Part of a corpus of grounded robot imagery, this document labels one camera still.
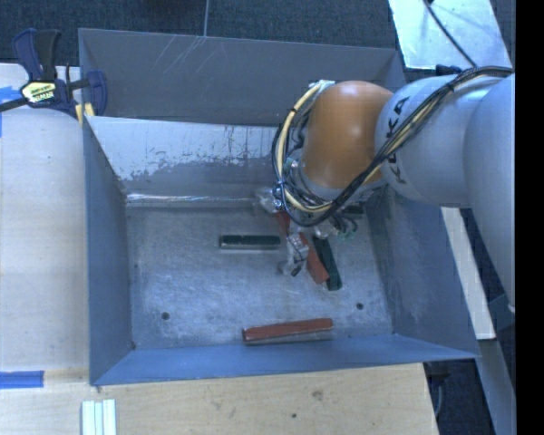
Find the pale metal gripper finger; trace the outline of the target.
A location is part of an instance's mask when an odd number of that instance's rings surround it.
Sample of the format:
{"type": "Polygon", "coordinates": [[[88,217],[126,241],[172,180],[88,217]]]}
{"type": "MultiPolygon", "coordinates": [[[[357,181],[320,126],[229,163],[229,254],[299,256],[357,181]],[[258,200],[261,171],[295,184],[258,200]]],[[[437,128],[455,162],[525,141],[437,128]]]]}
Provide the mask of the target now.
{"type": "Polygon", "coordinates": [[[294,251],[294,254],[293,254],[294,266],[291,269],[291,276],[297,276],[302,270],[302,268],[306,265],[309,247],[307,243],[303,242],[301,239],[298,239],[297,241],[293,241],[291,243],[291,246],[294,251]]]}
{"type": "Polygon", "coordinates": [[[278,271],[284,276],[292,276],[296,269],[296,250],[289,237],[286,238],[286,253],[277,265],[278,271]]]}

